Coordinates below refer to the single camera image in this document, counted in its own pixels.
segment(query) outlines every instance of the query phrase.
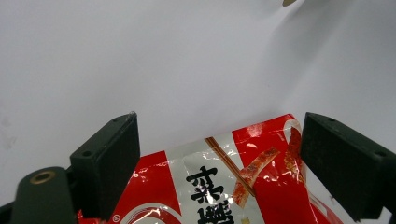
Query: chinese characters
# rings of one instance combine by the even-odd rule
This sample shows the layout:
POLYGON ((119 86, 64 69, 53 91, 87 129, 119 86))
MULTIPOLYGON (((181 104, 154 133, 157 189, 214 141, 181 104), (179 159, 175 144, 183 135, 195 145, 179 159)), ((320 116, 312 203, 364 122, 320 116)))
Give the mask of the chinese characters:
MULTIPOLYGON (((221 197, 221 193, 224 191, 223 186, 215 187, 210 178, 211 175, 216 175, 218 169, 211 168, 206 170, 206 167, 202 166, 200 170, 201 173, 186 177, 186 180, 195 186, 194 191, 196 193, 192 194, 191 198, 199 204, 203 202, 212 204, 221 197)), ((227 200, 213 206, 208 206, 205 210, 204 208, 200 208, 197 212, 200 216, 198 224, 234 224, 231 212, 227 200)))

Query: red packaging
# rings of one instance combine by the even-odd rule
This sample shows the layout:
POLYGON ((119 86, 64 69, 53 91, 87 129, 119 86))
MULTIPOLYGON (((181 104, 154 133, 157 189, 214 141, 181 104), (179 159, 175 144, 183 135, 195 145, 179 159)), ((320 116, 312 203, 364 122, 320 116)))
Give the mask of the red packaging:
POLYGON ((108 223, 342 223, 308 193, 300 144, 285 115, 142 157, 108 223))

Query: white background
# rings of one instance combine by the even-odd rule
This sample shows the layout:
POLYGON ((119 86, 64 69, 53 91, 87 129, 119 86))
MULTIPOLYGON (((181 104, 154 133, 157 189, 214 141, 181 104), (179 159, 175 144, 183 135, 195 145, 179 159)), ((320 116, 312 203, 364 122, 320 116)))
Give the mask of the white background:
POLYGON ((0 204, 132 110, 144 155, 306 111, 395 151, 396 2, 281 3, 1 1, 0 204))

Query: snack bag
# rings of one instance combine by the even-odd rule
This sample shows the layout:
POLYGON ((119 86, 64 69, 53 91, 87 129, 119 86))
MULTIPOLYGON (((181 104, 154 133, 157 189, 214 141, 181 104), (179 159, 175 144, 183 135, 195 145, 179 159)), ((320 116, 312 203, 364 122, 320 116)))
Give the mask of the snack bag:
POLYGON ((142 157, 109 223, 342 223, 308 193, 300 144, 285 115, 142 157))

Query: black plastic part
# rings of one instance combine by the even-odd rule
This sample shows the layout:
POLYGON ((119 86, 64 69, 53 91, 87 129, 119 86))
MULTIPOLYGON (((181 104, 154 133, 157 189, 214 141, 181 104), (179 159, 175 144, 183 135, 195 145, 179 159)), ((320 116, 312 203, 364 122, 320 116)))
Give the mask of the black plastic part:
POLYGON ((111 120, 70 156, 84 217, 109 220, 139 158, 136 113, 111 120))
POLYGON ((76 177, 73 174, 71 166, 66 169, 66 175, 67 182, 69 184, 70 194, 72 196, 73 207, 75 208, 75 212, 77 213, 81 209, 81 199, 79 198, 80 193, 78 193, 78 183, 76 177))
POLYGON ((390 218, 389 224, 396 224, 396 216, 392 215, 392 217, 390 218))
POLYGON ((358 221, 395 214, 396 155, 341 122, 306 113, 303 161, 330 194, 358 221))
POLYGON ((11 223, 77 223, 63 168, 45 168, 27 175, 20 182, 11 223))
POLYGON ((12 207, 14 203, 8 203, 0 207, 0 223, 8 224, 11 222, 12 207))

